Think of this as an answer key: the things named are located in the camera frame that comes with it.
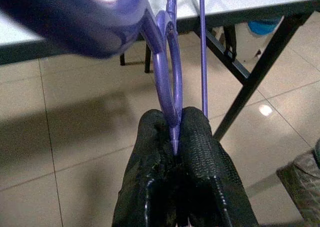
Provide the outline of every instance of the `black rubber-coated glove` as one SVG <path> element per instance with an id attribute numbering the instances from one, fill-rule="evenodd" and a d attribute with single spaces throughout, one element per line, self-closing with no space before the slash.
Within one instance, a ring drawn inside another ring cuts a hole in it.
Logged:
<path id="1" fill-rule="evenodd" d="M 209 121 L 199 109 L 183 109 L 179 143 L 192 226 L 258 226 L 231 158 L 213 139 Z"/>
<path id="2" fill-rule="evenodd" d="M 140 119 L 112 227 L 175 227 L 176 168 L 169 127 L 159 110 Z"/>

